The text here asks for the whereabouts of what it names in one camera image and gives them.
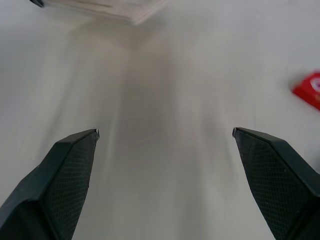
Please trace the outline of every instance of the white surface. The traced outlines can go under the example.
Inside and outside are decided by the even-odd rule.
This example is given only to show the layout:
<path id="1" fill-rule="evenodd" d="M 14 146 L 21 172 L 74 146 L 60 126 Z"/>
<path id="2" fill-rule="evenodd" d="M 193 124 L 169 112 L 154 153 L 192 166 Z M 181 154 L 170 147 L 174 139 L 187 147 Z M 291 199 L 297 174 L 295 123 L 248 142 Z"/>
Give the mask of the white surface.
<path id="1" fill-rule="evenodd" d="M 57 140 L 101 138 L 74 240 L 272 240 L 235 126 L 319 170 L 315 0 L 174 0 L 138 27 L 0 1 L 0 204 Z"/>

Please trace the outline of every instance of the red box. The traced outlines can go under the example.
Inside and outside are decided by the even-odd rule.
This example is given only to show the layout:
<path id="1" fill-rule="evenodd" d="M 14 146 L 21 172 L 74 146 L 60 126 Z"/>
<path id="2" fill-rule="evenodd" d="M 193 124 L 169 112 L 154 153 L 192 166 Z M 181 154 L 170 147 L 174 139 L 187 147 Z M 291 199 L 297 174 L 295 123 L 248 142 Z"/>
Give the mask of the red box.
<path id="1" fill-rule="evenodd" d="M 308 75 L 292 92 L 320 110 L 320 72 Z"/>

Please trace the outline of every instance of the blurred object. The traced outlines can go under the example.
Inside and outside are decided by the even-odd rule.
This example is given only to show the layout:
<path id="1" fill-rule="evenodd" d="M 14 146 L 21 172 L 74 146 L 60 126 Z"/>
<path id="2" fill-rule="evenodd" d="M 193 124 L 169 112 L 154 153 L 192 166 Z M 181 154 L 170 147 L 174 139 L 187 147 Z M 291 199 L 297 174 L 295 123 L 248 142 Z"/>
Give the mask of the blurred object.
<path id="1" fill-rule="evenodd" d="M 45 4 L 78 10 L 98 16 L 117 18 L 133 25 L 143 23 L 168 0 L 31 0 L 39 7 Z"/>
<path id="2" fill-rule="evenodd" d="M 233 136 L 275 239 L 320 239 L 320 176 L 282 139 L 244 128 L 235 128 Z"/>
<path id="3" fill-rule="evenodd" d="M 0 208 L 1 240 L 71 240 L 85 203 L 96 129 L 54 144 Z"/>
<path id="4" fill-rule="evenodd" d="M 320 110 L 320 72 L 308 75 L 293 89 L 293 93 Z"/>

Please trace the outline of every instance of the white table surface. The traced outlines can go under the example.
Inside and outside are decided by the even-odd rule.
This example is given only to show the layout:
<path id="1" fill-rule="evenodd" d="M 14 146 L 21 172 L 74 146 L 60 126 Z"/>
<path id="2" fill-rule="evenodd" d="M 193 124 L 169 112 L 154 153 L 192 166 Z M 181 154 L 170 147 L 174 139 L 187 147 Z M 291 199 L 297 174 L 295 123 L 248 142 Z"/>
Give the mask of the white table surface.
<path id="1" fill-rule="evenodd" d="M 146 23 L 0 0 L 0 204 L 54 142 L 97 127 L 74 240 L 272 240 L 233 127 L 320 170 L 316 0 L 173 0 Z"/>

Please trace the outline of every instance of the red package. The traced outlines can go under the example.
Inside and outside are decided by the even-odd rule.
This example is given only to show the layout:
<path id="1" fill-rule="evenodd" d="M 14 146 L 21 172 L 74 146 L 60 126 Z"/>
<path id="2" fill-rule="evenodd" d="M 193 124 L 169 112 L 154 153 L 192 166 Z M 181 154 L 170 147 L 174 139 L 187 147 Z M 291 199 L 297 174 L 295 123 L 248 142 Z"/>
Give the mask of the red package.
<path id="1" fill-rule="evenodd" d="M 292 92 L 320 110 L 320 72 L 308 75 Z"/>

